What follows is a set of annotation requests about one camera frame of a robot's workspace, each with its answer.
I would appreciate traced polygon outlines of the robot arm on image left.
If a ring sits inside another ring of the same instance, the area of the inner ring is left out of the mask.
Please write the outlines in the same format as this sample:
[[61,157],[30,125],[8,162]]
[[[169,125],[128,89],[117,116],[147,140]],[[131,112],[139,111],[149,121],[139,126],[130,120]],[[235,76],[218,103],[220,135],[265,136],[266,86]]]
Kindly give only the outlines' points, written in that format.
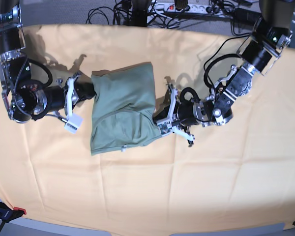
[[73,108],[96,96],[93,85],[76,72],[53,86],[53,75],[42,63],[30,59],[26,48],[18,0],[0,0],[0,82],[8,117],[17,123],[54,116],[64,123]]

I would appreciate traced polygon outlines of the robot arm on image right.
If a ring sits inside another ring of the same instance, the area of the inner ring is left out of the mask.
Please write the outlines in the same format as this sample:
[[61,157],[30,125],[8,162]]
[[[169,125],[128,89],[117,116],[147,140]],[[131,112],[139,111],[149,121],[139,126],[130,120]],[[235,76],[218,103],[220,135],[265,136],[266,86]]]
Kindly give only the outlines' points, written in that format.
[[[261,0],[261,16],[249,35],[250,42],[243,51],[214,59],[206,68],[204,83],[209,96],[200,99],[194,89],[181,92],[169,85],[170,105],[153,118],[160,129],[183,129],[192,125],[224,125],[232,119],[231,106],[252,86],[255,73],[262,73],[272,57],[279,59],[290,44],[295,24],[295,0]],[[217,63],[229,59],[242,59],[237,67],[232,65],[225,77],[215,83],[209,80],[209,72]]]

